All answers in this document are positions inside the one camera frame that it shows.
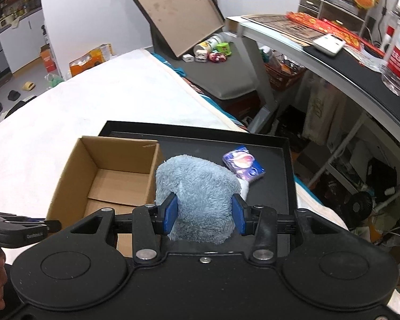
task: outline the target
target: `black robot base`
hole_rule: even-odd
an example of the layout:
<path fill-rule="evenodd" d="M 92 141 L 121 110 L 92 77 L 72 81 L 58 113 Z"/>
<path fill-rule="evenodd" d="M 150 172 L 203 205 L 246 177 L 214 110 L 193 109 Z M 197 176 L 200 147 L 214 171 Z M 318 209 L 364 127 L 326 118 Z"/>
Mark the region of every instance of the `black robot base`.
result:
<path fill-rule="evenodd" d="M 8 319 L 398 319 L 386 307 L 393 258 L 311 211 L 278 215 L 234 195 L 249 254 L 163 251 L 176 217 L 174 194 L 128 215 L 103 208 L 28 249 L 11 275 L 23 305 Z M 115 249 L 118 233 L 133 234 L 133 259 Z M 284 258 L 278 234 L 297 242 Z"/>

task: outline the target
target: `orange box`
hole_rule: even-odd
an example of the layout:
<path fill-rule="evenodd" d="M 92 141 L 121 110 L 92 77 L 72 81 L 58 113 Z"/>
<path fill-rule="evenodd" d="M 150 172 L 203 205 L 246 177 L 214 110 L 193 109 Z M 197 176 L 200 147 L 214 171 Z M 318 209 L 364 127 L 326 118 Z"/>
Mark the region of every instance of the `orange box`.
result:
<path fill-rule="evenodd" d="M 111 44 L 102 44 L 98 48 L 92 49 L 89 53 L 69 63 L 71 76 L 74 77 L 85 70 L 108 61 L 112 54 Z"/>
<path fill-rule="evenodd" d="M 40 56 L 43 59 L 44 66 L 46 67 L 46 70 L 47 70 L 48 73 L 56 70 L 56 64 L 52 60 L 50 47 L 49 47 L 48 44 L 43 46 L 43 47 L 41 47 Z"/>

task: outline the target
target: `white charger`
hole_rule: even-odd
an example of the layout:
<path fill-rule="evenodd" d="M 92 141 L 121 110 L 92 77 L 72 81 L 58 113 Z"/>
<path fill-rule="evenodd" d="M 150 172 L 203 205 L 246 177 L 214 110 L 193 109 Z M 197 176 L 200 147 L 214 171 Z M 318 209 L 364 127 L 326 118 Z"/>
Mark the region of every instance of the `white charger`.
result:
<path fill-rule="evenodd" d="M 338 54 L 345 44 L 345 41 L 332 34 L 321 36 L 313 41 L 314 48 L 331 57 Z"/>
<path fill-rule="evenodd" d="M 194 57 L 191 54 L 185 54 L 182 56 L 182 60 L 184 60 L 186 63 L 192 63 L 194 62 Z"/>

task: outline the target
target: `cabinet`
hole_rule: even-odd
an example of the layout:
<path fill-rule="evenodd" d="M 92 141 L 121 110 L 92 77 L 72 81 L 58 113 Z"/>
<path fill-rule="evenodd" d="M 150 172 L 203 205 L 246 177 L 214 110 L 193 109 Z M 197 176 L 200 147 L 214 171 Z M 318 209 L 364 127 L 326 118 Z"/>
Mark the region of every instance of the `cabinet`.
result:
<path fill-rule="evenodd" d="M 354 0 L 300 0 L 298 11 L 335 21 L 363 37 L 373 9 L 358 8 Z"/>
<path fill-rule="evenodd" d="M 41 26 L 43 11 L 37 11 L 19 21 L 18 27 L 0 33 L 0 42 L 12 73 L 40 56 L 45 45 Z"/>

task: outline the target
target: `blue gripper pad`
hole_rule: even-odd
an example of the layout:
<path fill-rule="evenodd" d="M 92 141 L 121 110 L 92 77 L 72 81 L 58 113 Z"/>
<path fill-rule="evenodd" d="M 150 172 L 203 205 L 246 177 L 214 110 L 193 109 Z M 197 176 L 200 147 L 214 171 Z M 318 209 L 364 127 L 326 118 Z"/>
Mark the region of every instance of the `blue gripper pad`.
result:
<path fill-rule="evenodd" d="M 244 221 L 243 207 L 239 204 L 236 197 L 231 196 L 231 206 L 233 207 L 233 220 L 237 231 L 243 235 L 246 231 L 246 223 Z"/>
<path fill-rule="evenodd" d="M 165 219 L 163 221 L 163 231 L 165 235 L 171 233 L 175 220 L 178 217 L 178 197 L 175 195 L 165 210 Z"/>

